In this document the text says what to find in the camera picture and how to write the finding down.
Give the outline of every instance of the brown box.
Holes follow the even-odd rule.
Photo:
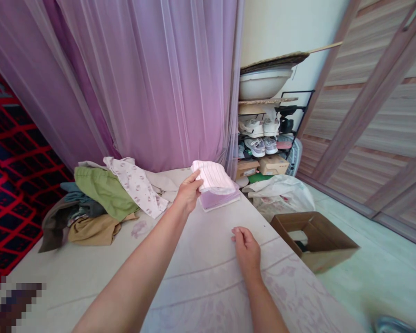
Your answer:
[[[254,175],[258,166],[259,162],[256,160],[240,160],[237,162],[236,179]]]
[[[267,155],[259,160],[259,171],[262,175],[285,174],[287,172],[288,163],[279,155]]]
[[[293,249],[313,273],[323,273],[350,258],[359,246],[330,220],[318,212],[278,214],[271,226]],[[302,230],[308,237],[304,253],[288,235]]]

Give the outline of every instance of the plastic bag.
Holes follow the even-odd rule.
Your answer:
[[[253,198],[254,207],[268,222],[275,214],[315,211],[314,200],[308,187],[300,180],[276,175],[271,179],[250,184],[242,189]]]

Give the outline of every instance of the bed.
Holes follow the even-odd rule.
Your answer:
[[[163,174],[180,184],[190,172]],[[109,247],[67,243],[37,253],[39,241],[0,291],[21,282],[46,284],[17,332],[70,332],[157,221],[141,213],[138,220],[124,222]],[[291,333],[363,332],[243,195],[209,213],[197,204],[142,332],[252,332],[247,292],[230,240],[238,225],[249,228],[261,245],[265,284]]]

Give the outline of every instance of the pink curtain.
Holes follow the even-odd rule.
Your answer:
[[[110,154],[43,4],[0,0],[0,73],[70,168]]]

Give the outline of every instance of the green object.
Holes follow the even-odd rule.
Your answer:
[[[74,178],[83,193],[118,221],[140,209],[111,171],[79,166],[74,170]]]
[[[248,180],[250,181],[250,184],[253,184],[253,183],[256,183],[258,181],[270,179],[273,176],[274,175],[264,176],[261,173],[255,173],[254,175],[249,176]]]

